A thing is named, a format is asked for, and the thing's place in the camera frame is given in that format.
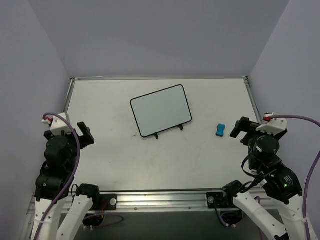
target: blue eraser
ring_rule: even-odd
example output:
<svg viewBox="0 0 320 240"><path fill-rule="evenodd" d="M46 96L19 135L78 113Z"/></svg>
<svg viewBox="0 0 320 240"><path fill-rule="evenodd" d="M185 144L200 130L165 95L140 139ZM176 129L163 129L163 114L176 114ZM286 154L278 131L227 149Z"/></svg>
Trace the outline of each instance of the blue eraser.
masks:
<svg viewBox="0 0 320 240"><path fill-rule="evenodd" d="M215 135L217 135L218 137L223 137L224 136L224 130L226 128L226 125L223 124L218 124L218 129L215 133Z"/></svg>

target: gray wall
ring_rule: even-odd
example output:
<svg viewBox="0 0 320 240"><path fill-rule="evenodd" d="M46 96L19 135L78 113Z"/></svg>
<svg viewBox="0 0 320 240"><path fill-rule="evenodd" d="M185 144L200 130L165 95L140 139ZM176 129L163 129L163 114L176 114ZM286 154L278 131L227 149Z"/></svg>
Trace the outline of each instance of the gray wall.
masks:
<svg viewBox="0 0 320 240"><path fill-rule="evenodd" d="M241 77L289 0L29 0L71 77Z"/></svg>
<svg viewBox="0 0 320 240"><path fill-rule="evenodd" d="M26 0L0 2L0 236L16 240L44 161L43 113L61 112L70 79Z"/></svg>
<svg viewBox="0 0 320 240"><path fill-rule="evenodd" d="M320 1L291 0L254 67L250 82L261 113L275 111L320 121ZM320 130L301 120L288 121L280 157L304 185L320 148ZM320 235L320 166L311 179L308 212Z"/></svg>

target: whiteboard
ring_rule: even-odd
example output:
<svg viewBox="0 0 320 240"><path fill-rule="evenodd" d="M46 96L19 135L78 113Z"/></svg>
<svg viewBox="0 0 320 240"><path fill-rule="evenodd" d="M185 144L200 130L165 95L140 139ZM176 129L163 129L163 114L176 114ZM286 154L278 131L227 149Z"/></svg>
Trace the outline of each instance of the whiteboard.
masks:
<svg viewBox="0 0 320 240"><path fill-rule="evenodd" d="M157 135L192 120L184 86L161 89L130 101L141 137Z"/></svg>
<svg viewBox="0 0 320 240"><path fill-rule="evenodd" d="M130 100L183 85L192 121L142 138ZM229 137L236 121L257 121L243 79L78 80L68 113L85 122L95 144L81 150L74 183L102 191L222 188L250 180L241 169L246 146ZM225 136L215 135L218 124Z"/></svg>

